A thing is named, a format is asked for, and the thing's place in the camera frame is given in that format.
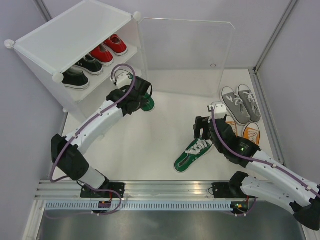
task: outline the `shoe rack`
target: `shoe rack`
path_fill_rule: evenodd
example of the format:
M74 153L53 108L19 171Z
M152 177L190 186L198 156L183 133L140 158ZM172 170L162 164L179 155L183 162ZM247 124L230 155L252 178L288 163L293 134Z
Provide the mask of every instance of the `shoe rack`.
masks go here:
M65 87L62 73L113 34L117 34L125 42L128 52L124 56L116 56L110 50L114 62L111 66L103 66L101 75L94 76L83 71L89 80L87 89ZM133 64L136 74L141 76L145 72L137 19L130 13L95 0L82 1L16 42L7 40L5 45L16 51L62 105L63 111L80 122L94 112L85 109L83 106L88 106L88 103L83 102L86 102L88 96L95 95L95 90L104 82L110 81L114 66L127 63L138 55L135 65ZM108 86L104 92L107 96L113 86L105 85Z

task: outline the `dark floor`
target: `dark floor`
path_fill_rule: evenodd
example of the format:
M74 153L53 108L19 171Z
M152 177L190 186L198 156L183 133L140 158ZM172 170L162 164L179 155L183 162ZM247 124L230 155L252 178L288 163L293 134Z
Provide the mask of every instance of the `dark floor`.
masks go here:
M107 216L46 218L40 231L42 240L304 240L301 229L285 210L258 202L247 217L212 211L120 211Z

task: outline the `white shoelace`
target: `white shoelace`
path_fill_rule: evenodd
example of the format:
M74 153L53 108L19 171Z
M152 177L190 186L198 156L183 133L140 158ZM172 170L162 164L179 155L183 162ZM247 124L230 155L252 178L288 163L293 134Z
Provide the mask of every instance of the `white shoelace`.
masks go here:
M233 133L235 135L237 135L237 128L236 128L237 125L236 125L236 123L234 121L227 121L226 123L231 126Z
M226 96L226 98L230 101L230 102L234 102L234 105L238 106L238 103L241 102L243 103L244 101L242 101L242 99L240 98L240 96L238 94L234 94L235 95L235 98L234 100L232 99L231 96Z
M196 144L193 145L189 150L186 150L185 153L197 155L201 152L201 150L205 149L207 146L208 146L208 143L206 142L206 140L198 139Z
M252 92L244 91L243 94L248 95L249 103L251 103L251 102L255 103L256 102L255 97L254 97Z
M258 138L259 132L254 129L249 129L248 130L248 137L251 142L254 144L257 144L257 138Z

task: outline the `red sneaker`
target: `red sneaker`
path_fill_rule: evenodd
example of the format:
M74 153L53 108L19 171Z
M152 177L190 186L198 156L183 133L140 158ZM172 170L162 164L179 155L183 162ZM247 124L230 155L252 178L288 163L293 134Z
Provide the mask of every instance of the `red sneaker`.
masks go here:
M111 48L114 51L115 55L119 57L126 55L128 52L127 45L120 39L117 34L113 34L103 43Z
M93 49L90 54L103 66L108 67L114 63L114 56L112 56L106 45L104 45L103 43Z

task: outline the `gray sneaker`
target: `gray sneaker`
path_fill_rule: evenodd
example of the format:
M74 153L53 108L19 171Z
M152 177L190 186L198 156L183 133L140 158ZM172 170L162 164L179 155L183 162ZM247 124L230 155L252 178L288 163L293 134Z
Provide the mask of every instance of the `gray sneaker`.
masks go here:
M242 99L231 87L224 87L221 92L221 100L239 125L245 125L250 120L250 115L244 106Z
M238 95L242 99L243 104L250 115L251 122L259 122L261 118L261 113L259 111L257 101L250 88L247 85L241 84L238 87Z

